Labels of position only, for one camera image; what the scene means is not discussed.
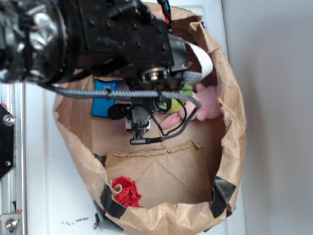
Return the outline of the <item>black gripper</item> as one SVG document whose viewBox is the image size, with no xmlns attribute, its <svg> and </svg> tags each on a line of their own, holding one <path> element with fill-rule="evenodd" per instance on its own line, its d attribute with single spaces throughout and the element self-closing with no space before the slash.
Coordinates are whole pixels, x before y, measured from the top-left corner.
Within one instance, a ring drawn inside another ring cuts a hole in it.
<svg viewBox="0 0 313 235">
<path fill-rule="evenodd" d="M 125 82 L 130 87 L 131 91 L 136 91 L 141 94 L 141 91 L 156 91 L 157 96 L 149 97 L 132 97 L 131 109 L 127 117 L 127 122 L 130 123 L 128 131 L 133 132 L 132 141 L 147 141 L 144 137 L 149 129 L 150 120 L 156 122 L 153 116 L 155 113 L 166 114 L 166 110 L 161 110 L 159 104 L 166 102 L 167 107 L 171 108 L 171 99 L 162 95 L 163 91 L 178 93 L 184 86 L 184 73 L 186 68 L 171 68 L 163 67 L 152 68 L 145 70 L 139 74 L 136 80 L 125 79 Z"/>
</svg>

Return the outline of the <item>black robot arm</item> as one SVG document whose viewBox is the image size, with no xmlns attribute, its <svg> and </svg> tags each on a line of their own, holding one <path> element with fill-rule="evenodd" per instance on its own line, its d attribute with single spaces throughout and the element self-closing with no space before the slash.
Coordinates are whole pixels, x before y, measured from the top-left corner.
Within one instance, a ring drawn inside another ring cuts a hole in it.
<svg viewBox="0 0 313 235">
<path fill-rule="evenodd" d="M 139 0 L 3 0 L 0 80 L 31 82 L 75 98 L 126 100 L 109 108 L 127 118 L 131 144 L 148 139 L 153 112 L 181 99 L 186 46 L 172 23 Z"/>
</svg>

